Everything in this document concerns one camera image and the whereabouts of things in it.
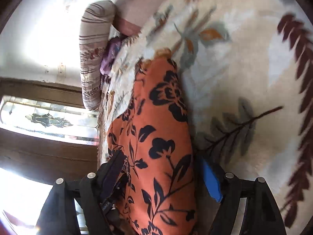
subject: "window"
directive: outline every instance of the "window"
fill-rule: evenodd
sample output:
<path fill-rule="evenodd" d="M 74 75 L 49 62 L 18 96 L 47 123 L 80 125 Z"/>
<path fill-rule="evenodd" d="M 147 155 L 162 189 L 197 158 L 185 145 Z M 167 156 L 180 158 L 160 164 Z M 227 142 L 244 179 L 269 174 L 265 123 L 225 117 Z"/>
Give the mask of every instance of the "window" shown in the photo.
<path fill-rule="evenodd" d="M 0 127 L 22 134 L 97 145 L 98 112 L 14 96 L 0 103 Z"/>

